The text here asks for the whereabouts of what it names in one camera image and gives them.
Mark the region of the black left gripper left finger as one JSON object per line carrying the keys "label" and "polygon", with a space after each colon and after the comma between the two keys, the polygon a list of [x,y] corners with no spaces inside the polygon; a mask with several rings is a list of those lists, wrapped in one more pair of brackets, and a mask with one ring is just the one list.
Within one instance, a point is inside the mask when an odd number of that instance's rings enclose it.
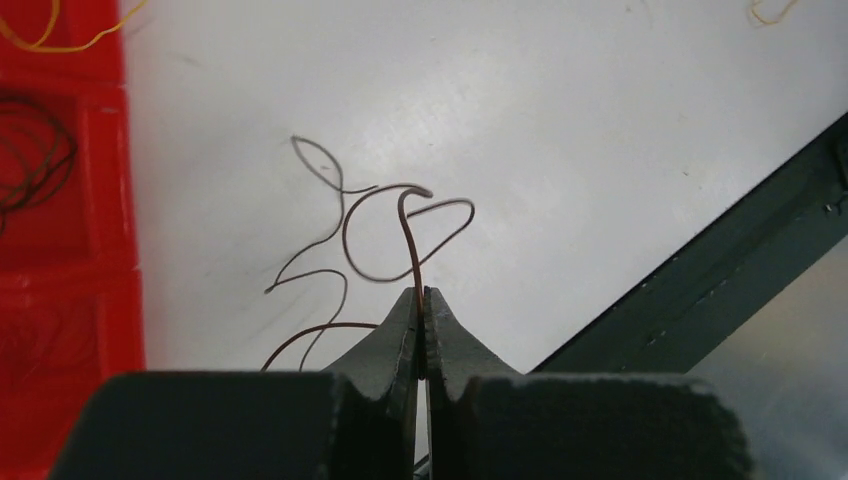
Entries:
{"label": "black left gripper left finger", "polygon": [[53,479],[409,479],[418,293],[320,371],[148,371],[84,407]]}

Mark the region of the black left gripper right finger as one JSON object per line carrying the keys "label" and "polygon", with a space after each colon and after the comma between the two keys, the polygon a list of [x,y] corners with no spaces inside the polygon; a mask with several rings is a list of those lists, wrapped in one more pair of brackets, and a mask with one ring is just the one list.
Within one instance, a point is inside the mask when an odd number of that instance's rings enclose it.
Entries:
{"label": "black left gripper right finger", "polygon": [[523,374],[423,291],[433,479],[752,479],[736,414],[682,375]]}

